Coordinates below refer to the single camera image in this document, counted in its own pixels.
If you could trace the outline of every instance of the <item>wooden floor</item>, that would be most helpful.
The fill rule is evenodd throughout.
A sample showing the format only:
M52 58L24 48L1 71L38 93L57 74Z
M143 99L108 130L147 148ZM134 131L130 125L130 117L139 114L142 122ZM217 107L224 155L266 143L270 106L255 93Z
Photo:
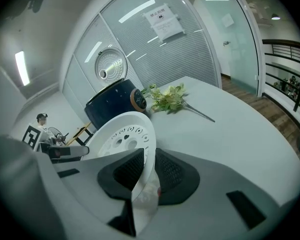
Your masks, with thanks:
M280 107L267 97L257 97L246 92L224 76L222 77L222 89L244 101L268 119L286 138L300 158L300 152L296 145L297 137L300 135L300 129Z

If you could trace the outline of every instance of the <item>plant on shelf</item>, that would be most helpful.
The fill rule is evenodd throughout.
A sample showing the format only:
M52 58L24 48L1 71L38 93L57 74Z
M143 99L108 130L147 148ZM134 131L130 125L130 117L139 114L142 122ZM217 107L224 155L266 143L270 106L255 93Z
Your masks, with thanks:
M145 88L141 91L145 98L150 97L153 100L151 109L153 111L168 111L176 112L183 108L191 109L203 117L209 119L212 122L215 122L209 116L201 113L193 106L189 105L183 98L185 95L186 89L183 83L177 86L169 86L163 93L155 84L150 85L148 88Z

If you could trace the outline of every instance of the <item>white table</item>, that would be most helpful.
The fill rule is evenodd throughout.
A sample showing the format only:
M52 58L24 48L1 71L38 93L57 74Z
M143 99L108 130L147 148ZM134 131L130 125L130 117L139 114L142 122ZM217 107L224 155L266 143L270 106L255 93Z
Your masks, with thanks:
M300 161L282 134L235 96L185 76L160 89L184 83L191 106L215 120L181 110L151 113L157 148L224 164L266 191L281 206L300 193Z

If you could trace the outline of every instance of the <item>paper sign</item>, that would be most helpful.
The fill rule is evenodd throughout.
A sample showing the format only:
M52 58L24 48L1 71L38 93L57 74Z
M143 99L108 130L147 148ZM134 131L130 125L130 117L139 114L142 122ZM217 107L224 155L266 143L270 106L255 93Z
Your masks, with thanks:
M235 23L229 13L227 13L225 16L223 16L221 21L226 28Z
M167 4L144 13L144 16L161 41L177 33L185 32Z

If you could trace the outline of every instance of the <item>man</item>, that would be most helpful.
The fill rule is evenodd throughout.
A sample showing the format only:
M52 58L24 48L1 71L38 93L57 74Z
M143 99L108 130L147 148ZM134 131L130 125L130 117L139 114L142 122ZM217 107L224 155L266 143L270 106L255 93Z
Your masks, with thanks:
M36 121L38 122L37 128L43 132L40 141L41 142L49 142L49 138L52 138L53 144L56 144L56 142L63 142L65 141L66 137L60 137L56 138L55 135L48 130L48 128L45 126L47 124L47 114L38 114L36 116Z

